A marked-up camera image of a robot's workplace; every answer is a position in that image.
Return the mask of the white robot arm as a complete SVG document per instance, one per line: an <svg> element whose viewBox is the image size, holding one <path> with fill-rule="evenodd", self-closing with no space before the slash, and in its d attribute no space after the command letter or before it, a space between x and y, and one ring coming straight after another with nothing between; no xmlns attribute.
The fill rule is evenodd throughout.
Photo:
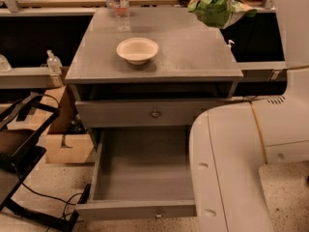
<svg viewBox="0 0 309 232"><path fill-rule="evenodd" d="M272 1L287 89L194 121L189 160L200 232L273 232L259 170L309 160L309 0Z"/></svg>

